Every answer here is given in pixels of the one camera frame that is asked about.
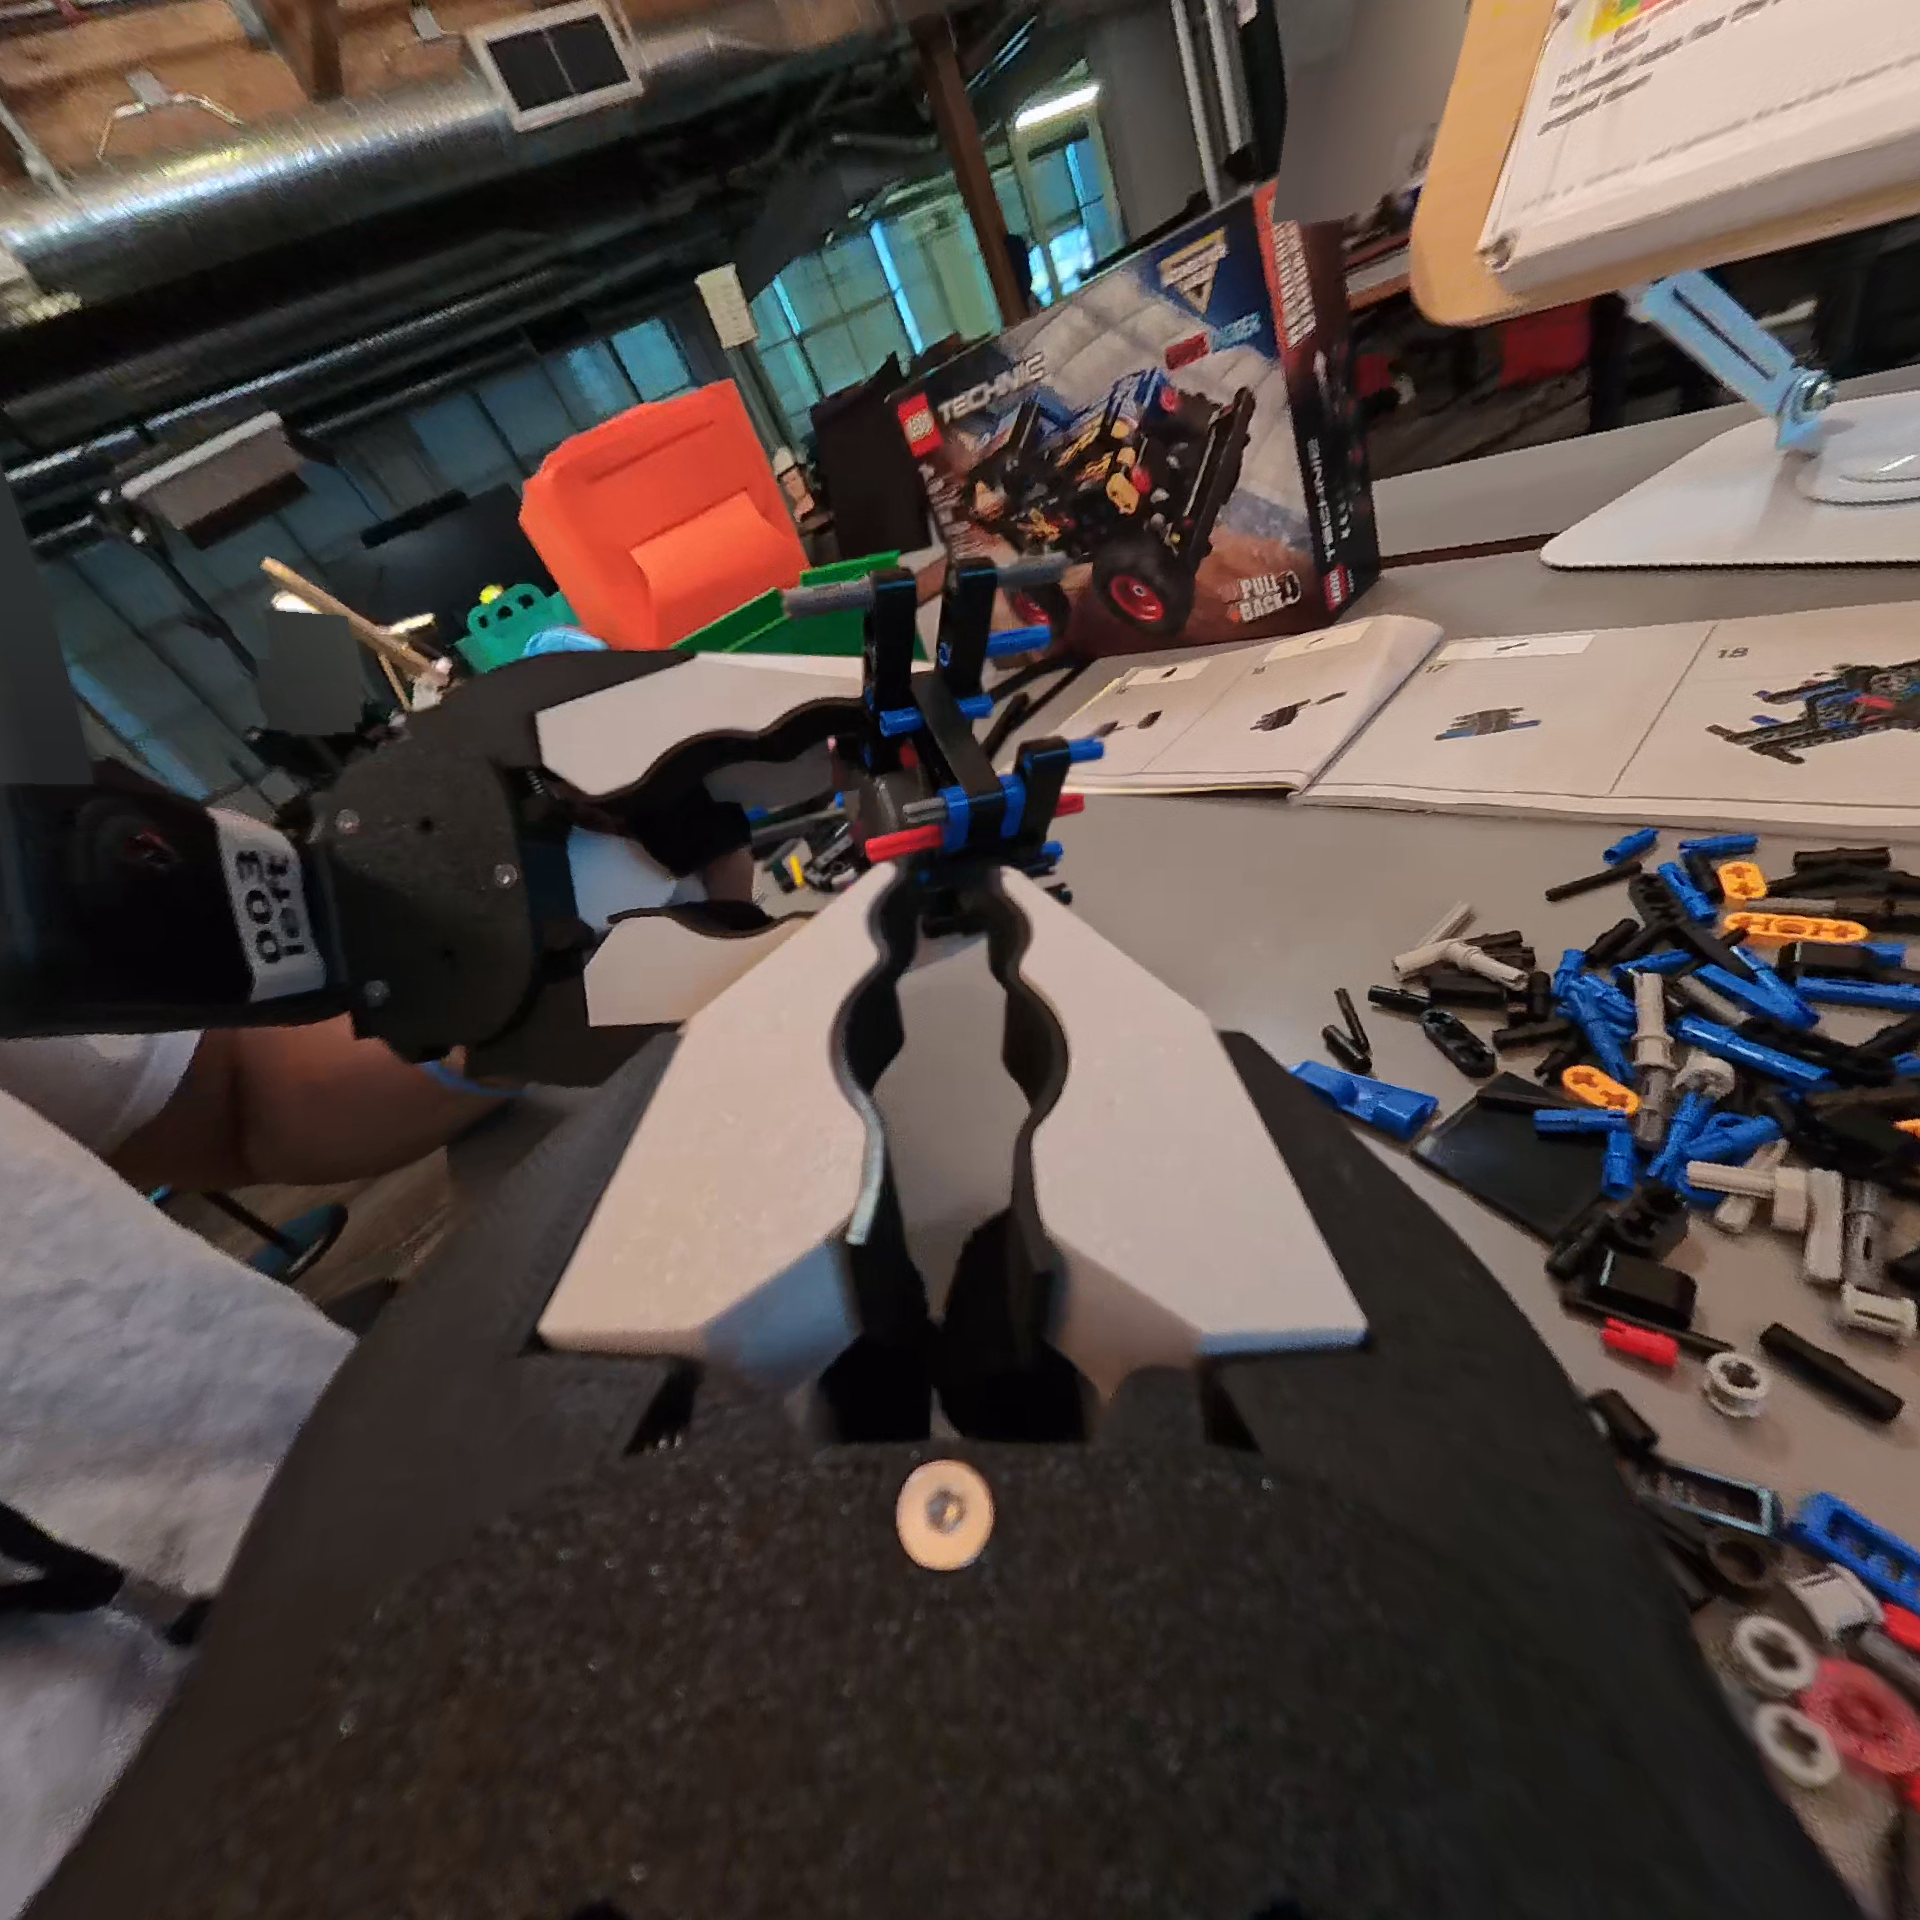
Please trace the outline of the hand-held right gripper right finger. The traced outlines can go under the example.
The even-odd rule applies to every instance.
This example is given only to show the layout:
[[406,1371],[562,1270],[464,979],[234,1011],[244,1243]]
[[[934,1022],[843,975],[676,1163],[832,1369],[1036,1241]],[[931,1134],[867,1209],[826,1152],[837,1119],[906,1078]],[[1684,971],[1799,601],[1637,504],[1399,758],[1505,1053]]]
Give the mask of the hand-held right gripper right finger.
[[1366,1309],[1211,1020],[1007,872],[1003,1069],[1027,1100],[1003,1230],[1018,1366],[1098,1403],[1140,1371],[1359,1353]]

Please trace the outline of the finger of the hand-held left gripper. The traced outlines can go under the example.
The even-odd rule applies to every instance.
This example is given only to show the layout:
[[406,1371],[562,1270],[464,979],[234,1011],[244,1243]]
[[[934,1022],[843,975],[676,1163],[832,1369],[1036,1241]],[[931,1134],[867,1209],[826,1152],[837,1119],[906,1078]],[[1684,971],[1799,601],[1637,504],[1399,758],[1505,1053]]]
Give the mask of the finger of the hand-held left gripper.
[[576,910],[596,936],[586,961],[589,1030],[679,1026],[800,935],[808,916],[759,907],[753,875],[749,850],[676,875],[633,841],[576,833]]
[[638,842],[686,880],[739,854],[774,812],[839,788],[837,748],[860,748],[867,708],[843,670],[686,658],[578,692],[534,714],[538,767],[589,827]]

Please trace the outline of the grey and black lego assembly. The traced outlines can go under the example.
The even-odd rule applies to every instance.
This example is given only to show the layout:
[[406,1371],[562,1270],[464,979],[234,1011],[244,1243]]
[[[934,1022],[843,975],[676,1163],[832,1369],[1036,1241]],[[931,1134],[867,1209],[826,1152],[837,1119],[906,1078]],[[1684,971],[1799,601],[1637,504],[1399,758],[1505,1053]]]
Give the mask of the grey and black lego assembly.
[[793,622],[863,613],[867,728],[855,748],[865,778],[855,836],[867,868],[909,882],[931,936],[982,931],[985,884],[1003,868],[1054,875],[1054,821],[1085,809],[1069,775],[1106,751],[1101,738],[1050,734],[1022,744],[1015,767],[1000,775],[975,734],[994,714],[985,662],[1050,644],[1048,628],[995,630],[1000,592],[1057,584],[1064,567],[1062,554],[951,567],[931,662],[916,662],[916,581],[902,565],[780,596]]

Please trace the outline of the silver air duct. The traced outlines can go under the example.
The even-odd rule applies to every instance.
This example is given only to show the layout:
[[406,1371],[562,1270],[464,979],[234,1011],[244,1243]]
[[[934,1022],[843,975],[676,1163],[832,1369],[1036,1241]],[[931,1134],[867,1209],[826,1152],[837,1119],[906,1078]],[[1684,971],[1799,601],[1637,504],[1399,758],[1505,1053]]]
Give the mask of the silver air duct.
[[776,82],[891,48],[889,7],[732,4],[626,34],[638,82],[529,113],[476,48],[446,82],[306,105],[229,136],[3,189],[3,306],[26,324],[205,273],[293,241],[676,131]]

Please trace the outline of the orange plastic bin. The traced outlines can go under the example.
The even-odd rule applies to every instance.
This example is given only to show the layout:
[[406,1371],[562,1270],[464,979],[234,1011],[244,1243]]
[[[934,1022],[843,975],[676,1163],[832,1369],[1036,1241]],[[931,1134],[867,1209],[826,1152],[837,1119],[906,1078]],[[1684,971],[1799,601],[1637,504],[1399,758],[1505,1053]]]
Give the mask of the orange plastic bin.
[[572,435],[523,482],[518,529],[576,622],[623,654],[669,649],[808,567],[732,382]]

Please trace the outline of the pile of small lego pins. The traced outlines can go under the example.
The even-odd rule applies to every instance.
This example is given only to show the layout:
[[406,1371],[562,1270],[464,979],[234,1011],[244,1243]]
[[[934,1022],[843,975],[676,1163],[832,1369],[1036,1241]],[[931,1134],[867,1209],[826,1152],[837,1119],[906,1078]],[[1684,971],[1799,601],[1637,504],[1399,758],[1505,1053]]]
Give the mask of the pile of small lego pins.
[[[1543,1250],[1543,1288],[1637,1383],[1690,1383],[1710,1421],[1768,1442],[1799,1402],[1918,1435],[1918,875],[1885,845],[1792,854],[1789,901],[1751,833],[1654,863],[1625,833],[1562,905],[1623,889],[1625,916],[1563,955],[1479,931],[1456,905],[1366,999],[1463,1078],[1378,1078],[1350,985],[1322,1057],[1294,1073],[1339,1118],[1407,1144]],[[1848,1774],[1918,1829],[1918,1539],[1837,1491],[1679,1455],[1623,1387],[1587,1397],[1688,1611],[1731,1612],[1716,1661],[1797,1796]]]

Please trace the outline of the lego set box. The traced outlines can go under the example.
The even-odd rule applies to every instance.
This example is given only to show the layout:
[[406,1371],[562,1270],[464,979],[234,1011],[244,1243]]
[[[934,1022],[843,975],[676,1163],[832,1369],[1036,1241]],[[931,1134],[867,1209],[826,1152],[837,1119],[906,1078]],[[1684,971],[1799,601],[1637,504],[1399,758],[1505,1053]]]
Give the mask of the lego set box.
[[1376,589],[1346,267],[1263,182],[891,392],[995,622],[1098,660],[1308,635]]

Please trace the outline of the wooden board with instruction sheet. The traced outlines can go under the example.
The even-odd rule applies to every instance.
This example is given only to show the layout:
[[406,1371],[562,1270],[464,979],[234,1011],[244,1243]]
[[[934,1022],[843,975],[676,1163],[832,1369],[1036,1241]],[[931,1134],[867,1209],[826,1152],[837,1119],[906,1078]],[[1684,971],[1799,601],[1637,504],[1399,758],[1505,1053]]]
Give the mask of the wooden board with instruction sheet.
[[1918,4],[1473,4],[1412,294],[1479,327],[1918,217]]

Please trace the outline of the green brick-shaped container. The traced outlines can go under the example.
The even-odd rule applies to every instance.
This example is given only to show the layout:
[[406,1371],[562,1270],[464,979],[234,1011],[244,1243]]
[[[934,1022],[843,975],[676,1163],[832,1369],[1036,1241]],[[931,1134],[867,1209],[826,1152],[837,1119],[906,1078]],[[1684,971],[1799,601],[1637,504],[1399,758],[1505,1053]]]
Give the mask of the green brick-shaped container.
[[490,589],[455,637],[455,654],[470,672],[493,672],[526,658],[550,630],[572,630],[576,612],[566,596],[534,584]]

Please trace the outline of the white vent grille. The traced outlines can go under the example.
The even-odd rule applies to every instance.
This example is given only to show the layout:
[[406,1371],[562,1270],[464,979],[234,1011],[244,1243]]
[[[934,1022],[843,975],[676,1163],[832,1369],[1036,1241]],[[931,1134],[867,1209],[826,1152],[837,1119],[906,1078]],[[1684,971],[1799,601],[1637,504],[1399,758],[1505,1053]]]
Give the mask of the white vent grille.
[[638,41],[613,4],[551,4],[464,34],[517,134],[626,107],[648,94]]

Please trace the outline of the person's left forearm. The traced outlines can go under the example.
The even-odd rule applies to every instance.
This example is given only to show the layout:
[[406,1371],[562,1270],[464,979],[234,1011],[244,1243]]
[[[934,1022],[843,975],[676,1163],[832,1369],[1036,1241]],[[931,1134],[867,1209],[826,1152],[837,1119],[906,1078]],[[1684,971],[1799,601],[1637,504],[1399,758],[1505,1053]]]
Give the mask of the person's left forearm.
[[137,1189],[326,1189],[417,1165],[505,1103],[439,1092],[346,1020],[211,1030],[180,1092],[106,1163]]

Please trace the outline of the lego instruction booklet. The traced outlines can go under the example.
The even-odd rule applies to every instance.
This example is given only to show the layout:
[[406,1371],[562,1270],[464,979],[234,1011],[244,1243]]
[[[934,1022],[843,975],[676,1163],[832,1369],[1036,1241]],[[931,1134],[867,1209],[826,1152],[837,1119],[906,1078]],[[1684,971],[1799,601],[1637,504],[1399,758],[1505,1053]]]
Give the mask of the lego instruction booklet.
[[1283,794],[1918,836],[1918,609],[1449,639],[1424,616],[1137,662],[1062,724],[1085,794]]

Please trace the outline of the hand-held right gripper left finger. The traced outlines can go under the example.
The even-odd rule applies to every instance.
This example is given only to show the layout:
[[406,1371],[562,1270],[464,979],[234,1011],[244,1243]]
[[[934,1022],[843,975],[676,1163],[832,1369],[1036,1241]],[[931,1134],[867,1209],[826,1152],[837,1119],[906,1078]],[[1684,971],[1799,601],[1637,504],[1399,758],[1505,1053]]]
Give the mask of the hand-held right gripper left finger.
[[538,1317],[906,1437],[906,1228],[875,1081],[902,1047],[906,875],[872,868],[679,1033]]

